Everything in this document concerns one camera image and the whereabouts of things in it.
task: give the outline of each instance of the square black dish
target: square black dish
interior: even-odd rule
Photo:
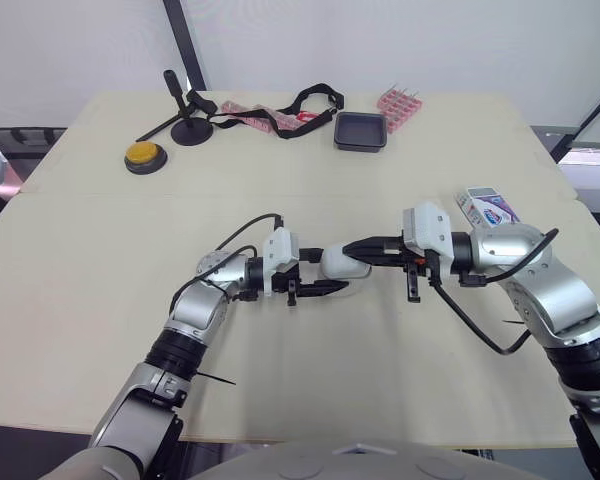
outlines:
[[[340,112],[333,141],[340,150],[379,152],[387,144],[387,119],[377,113]]]

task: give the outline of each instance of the white cylindrical object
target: white cylindrical object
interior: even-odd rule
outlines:
[[[338,243],[322,252],[320,271],[325,278],[331,280],[347,280],[351,278],[364,278],[369,275],[371,265],[347,257],[342,253],[344,243]]]

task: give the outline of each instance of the gray floor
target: gray floor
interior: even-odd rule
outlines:
[[[0,427],[0,479],[39,478],[86,447],[89,437]],[[181,442],[175,452],[172,476],[184,480],[222,460],[257,448],[254,445],[220,445]],[[495,461],[526,470],[547,480],[591,480],[575,448],[494,450]]]

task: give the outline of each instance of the beige table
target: beige table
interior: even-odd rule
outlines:
[[[374,95],[347,96],[373,111]],[[221,94],[283,106],[291,95]],[[501,191],[520,217],[561,229],[555,252],[600,302],[600,229],[507,101],[433,95],[380,154],[333,149],[333,123],[295,140],[248,127],[195,148],[155,138],[170,160],[138,177],[126,146],[172,113],[162,94],[96,97],[0,216],[0,424],[89,433],[160,332],[173,291],[247,219],[285,215],[304,246],[393,235],[424,199],[468,230],[453,194]],[[321,108],[319,102],[314,110]],[[258,225],[235,246],[261,243]],[[498,287],[448,287],[501,344],[520,327]],[[571,408],[542,349],[501,358],[421,284],[376,269],[343,299],[238,304],[207,353],[181,416],[185,437],[324,435],[465,447],[573,445]]]

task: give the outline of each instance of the black stand base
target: black stand base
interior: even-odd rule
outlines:
[[[178,145],[199,145],[209,140],[213,135],[213,125],[204,118],[192,118],[191,127],[184,120],[180,120],[171,129],[171,138]]]

